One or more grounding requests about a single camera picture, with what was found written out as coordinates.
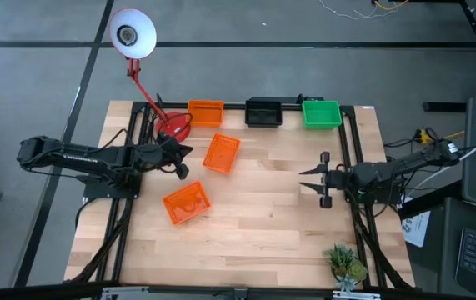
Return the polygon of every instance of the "orange bin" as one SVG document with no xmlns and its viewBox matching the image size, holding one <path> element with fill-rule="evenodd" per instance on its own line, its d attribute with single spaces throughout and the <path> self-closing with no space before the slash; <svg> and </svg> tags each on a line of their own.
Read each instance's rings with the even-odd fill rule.
<svg viewBox="0 0 476 300">
<path fill-rule="evenodd" d="M 189 100 L 188 113 L 193 116 L 191 126 L 219 127 L 223 121 L 223 109 L 223 101 Z"/>
<path fill-rule="evenodd" d="M 237 138 L 215 133 L 203 166 L 221 173 L 230 173 L 240 143 Z"/>
<path fill-rule="evenodd" d="M 212 204 L 200 182 L 194 182 L 163 198 L 173 224 L 184 223 L 209 209 Z"/>
</svg>

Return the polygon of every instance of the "small succulent plant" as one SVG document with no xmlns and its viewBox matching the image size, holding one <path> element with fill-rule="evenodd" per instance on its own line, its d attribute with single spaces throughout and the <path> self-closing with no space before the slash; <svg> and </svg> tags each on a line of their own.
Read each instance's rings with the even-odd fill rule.
<svg viewBox="0 0 476 300">
<path fill-rule="evenodd" d="M 349 247 L 334 245 L 333 249 L 325 250 L 323 255 L 330 258 L 330 265 L 342 291 L 350 292 L 358 282 L 364 280 L 368 275 L 368 269 Z"/>
</svg>

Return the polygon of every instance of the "black bin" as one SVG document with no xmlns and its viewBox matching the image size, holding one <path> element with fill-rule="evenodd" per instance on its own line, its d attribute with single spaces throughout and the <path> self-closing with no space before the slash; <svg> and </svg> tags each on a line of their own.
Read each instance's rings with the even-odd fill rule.
<svg viewBox="0 0 476 300">
<path fill-rule="evenodd" d="M 277 128 L 282 124 L 282 104 L 270 101 L 246 101 L 245 123 L 251 128 Z"/>
</svg>

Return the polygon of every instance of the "wooden tabletop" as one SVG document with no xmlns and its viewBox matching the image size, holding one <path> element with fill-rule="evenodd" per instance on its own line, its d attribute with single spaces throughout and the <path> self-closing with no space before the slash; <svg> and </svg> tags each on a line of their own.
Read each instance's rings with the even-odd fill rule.
<svg viewBox="0 0 476 300">
<path fill-rule="evenodd" d="M 131 106 L 132 102 L 110 102 L 100 145 L 128 125 Z M 374 108 L 355 110 L 364 159 L 384 161 Z M 348 122 L 346 127 L 354 163 Z M 230 174 L 202 165 L 214 133 L 241 140 Z M 335 288 L 322 251 L 335 243 L 356 249 L 350 208 L 343 192 L 332 189 L 333 207 L 320 208 L 319 196 L 299 185 L 299 181 L 320 183 L 320 176 L 298 173 L 314 168 L 323 151 L 330 152 L 332 168 L 343 162 L 338 130 L 305 130 L 302 113 L 290 111 L 283 112 L 278 129 L 248 128 L 244 111 L 226 110 L 220 128 L 194 127 L 183 144 L 193 147 L 184 159 L 188 178 L 181 181 L 176 174 L 158 171 L 143 176 L 142 191 L 133 206 L 121 283 Z M 212 207 L 174 226 L 162 199 L 197 180 Z M 110 199 L 98 199 L 83 211 L 65 278 L 76 276 L 102 244 L 110 203 Z M 403 279 L 413 284 L 398 216 L 388 208 L 376 223 L 383 252 Z M 111 277 L 114 253 L 115 248 L 106 278 Z M 367 258 L 371 283 L 376 285 L 369 250 Z"/>
</svg>

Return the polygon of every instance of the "red lamp base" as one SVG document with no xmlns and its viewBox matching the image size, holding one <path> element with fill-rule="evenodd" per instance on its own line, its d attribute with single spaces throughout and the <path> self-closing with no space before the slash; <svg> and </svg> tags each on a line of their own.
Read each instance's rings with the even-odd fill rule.
<svg viewBox="0 0 476 300">
<path fill-rule="evenodd" d="M 181 112 L 168 112 L 165 115 L 168 121 L 165 123 L 162 119 L 158 119 L 156 123 L 156 133 L 161 132 L 168 136 L 175 137 L 179 143 L 185 140 L 191 131 L 188 115 Z"/>
</svg>

